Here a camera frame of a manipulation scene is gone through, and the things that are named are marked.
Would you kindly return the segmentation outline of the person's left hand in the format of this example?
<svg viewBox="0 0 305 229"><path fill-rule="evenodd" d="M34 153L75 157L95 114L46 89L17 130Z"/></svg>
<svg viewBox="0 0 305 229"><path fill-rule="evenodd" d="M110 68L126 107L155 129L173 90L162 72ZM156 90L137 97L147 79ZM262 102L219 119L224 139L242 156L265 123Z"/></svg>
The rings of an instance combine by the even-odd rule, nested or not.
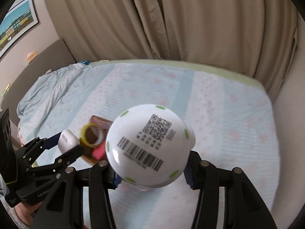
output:
<svg viewBox="0 0 305 229"><path fill-rule="evenodd" d="M33 222L33 217L32 217L32 213L34 211L36 211L43 202L40 202L36 205L30 206L26 203L19 203L14 207L14 210L18 216L18 218L27 226L30 226L31 223Z"/></svg>

